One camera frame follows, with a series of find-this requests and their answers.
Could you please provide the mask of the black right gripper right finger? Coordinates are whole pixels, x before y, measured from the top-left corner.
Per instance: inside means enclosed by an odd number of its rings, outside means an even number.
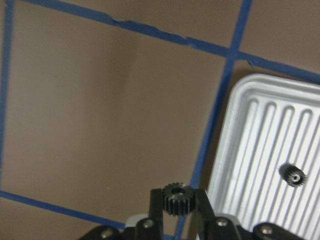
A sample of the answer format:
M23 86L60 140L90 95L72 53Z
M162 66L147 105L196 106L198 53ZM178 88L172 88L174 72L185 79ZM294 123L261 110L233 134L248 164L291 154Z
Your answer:
M215 214L204 189L194 191L195 221L197 227L207 227L214 219Z

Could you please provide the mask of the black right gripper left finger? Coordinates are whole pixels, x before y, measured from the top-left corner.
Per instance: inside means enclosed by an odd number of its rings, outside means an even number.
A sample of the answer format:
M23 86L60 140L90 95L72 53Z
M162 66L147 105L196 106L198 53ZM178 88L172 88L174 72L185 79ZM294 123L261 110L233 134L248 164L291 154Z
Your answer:
M148 216L160 227L163 226L164 196L161 188L150 191Z

